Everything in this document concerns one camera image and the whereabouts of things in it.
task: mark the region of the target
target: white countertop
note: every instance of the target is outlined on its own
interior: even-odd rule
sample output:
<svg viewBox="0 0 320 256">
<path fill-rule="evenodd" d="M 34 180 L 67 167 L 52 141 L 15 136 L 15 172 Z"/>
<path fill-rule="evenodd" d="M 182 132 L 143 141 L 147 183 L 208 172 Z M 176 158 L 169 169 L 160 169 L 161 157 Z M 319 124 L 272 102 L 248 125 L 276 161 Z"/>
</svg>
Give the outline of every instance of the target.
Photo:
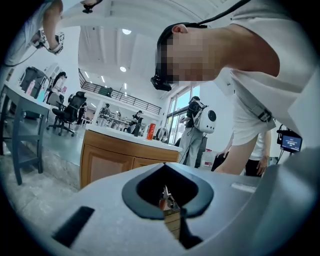
<svg viewBox="0 0 320 256">
<path fill-rule="evenodd" d="M 182 151 L 181 147 L 165 144 L 159 140 L 154 140 L 154 139 L 148 140 L 140 136 L 135 137 L 133 134 L 115 130 L 109 127 L 101 127 L 94 124 L 87 124 L 85 126 L 85 129 L 99 133 L 99 134 L 107 135 L 113 138 L 117 138 L 120 140 L 124 140 L 127 142 L 137 143 L 137 144 L 146 145 L 146 146 L 155 147 L 155 148 L 164 149 L 164 150 L 172 150 L 172 151 L 178 151 L 178 152 Z"/>
<path fill-rule="evenodd" d="M 7 81 L 5 81 L 4 84 L 9 88 L 9 90 L 14 91 L 16 94 L 18 94 L 19 96 L 25 98 L 26 100 L 31 101 L 31 102 L 33 102 L 33 103 L 35 103 L 35 104 L 38 104 L 39 106 L 42 106 L 42 107 L 44 107 L 44 108 L 46 108 L 46 109 L 49 109 L 49 110 L 52 109 L 52 106 L 51 106 L 51 105 L 49 105 L 49 104 L 47 104 L 47 103 L 44 103 L 44 102 L 40 102 L 40 101 L 38 101 L 36 98 L 30 96 L 29 94 L 26 94 L 26 93 L 21 89 L 21 87 L 10 86 Z"/>
</svg>

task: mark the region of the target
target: ceiling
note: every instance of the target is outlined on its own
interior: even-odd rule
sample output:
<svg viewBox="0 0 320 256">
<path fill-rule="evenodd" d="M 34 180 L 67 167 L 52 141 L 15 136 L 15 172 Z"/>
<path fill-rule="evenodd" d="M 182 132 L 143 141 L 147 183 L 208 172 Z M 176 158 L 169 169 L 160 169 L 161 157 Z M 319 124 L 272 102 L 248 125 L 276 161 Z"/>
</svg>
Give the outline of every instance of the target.
<svg viewBox="0 0 320 256">
<path fill-rule="evenodd" d="M 150 78 L 154 75 L 156 43 L 163 29 L 178 22 L 199 22 L 224 11 L 238 0 L 104 0 L 85 14 L 77 4 L 63 13 L 62 26 L 81 26 L 79 68 L 92 74 L 92 82 L 113 89 L 128 84 L 129 93 L 146 99 L 161 98 Z M 229 23 L 224 17 L 215 27 Z M 122 29 L 130 30 L 126 35 Z"/>
</svg>

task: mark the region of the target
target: orange bottle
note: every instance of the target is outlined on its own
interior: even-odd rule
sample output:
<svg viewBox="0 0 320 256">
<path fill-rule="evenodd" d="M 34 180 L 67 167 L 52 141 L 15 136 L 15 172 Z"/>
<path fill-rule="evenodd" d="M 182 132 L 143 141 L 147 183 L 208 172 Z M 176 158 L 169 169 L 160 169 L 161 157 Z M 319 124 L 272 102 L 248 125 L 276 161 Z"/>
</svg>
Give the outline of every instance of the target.
<svg viewBox="0 0 320 256">
<path fill-rule="evenodd" d="M 156 128 L 156 125 L 154 123 L 151 123 L 150 128 L 148 130 L 148 135 L 146 136 L 147 140 L 152 141 L 154 137 L 155 128 Z"/>
</svg>

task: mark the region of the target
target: floor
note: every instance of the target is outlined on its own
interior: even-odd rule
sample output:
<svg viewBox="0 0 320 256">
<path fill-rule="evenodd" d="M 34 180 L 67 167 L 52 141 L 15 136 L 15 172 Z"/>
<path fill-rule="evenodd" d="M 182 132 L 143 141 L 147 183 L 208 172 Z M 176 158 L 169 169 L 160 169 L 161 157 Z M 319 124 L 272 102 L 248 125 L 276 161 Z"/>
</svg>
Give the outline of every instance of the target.
<svg viewBox="0 0 320 256">
<path fill-rule="evenodd" d="M 53 123 L 50 118 L 47 125 Z M 38 122 L 23 119 L 28 130 L 35 130 Z M 42 143 L 43 173 L 30 166 L 21 170 L 22 185 L 18 185 L 13 169 L 11 153 L 4 144 L 4 155 L 0 156 L 0 177 L 12 207 L 28 222 L 45 231 L 47 220 L 55 209 L 80 189 L 80 155 L 84 126 L 71 127 L 76 135 L 67 131 L 58 136 L 58 130 L 44 130 Z"/>
</svg>

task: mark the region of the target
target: office chair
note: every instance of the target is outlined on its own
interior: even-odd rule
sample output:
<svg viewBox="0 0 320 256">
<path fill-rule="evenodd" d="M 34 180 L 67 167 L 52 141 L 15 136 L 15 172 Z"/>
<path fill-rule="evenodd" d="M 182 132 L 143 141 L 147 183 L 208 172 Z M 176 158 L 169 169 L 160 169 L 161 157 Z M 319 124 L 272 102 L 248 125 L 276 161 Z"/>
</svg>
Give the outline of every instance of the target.
<svg viewBox="0 0 320 256">
<path fill-rule="evenodd" d="M 85 97 L 85 93 L 82 91 L 78 91 L 75 96 L 73 96 L 72 100 L 64 111 L 52 109 L 52 112 L 57 116 L 57 118 L 54 120 L 54 124 L 49 125 L 46 129 L 49 130 L 50 127 L 52 127 L 53 129 L 60 128 L 60 132 L 58 133 L 59 136 L 61 136 L 63 130 L 66 130 L 67 133 L 71 132 L 72 137 L 75 136 L 75 132 L 70 129 L 70 124 L 78 119 L 78 109 L 86 100 L 87 98 Z"/>
</svg>

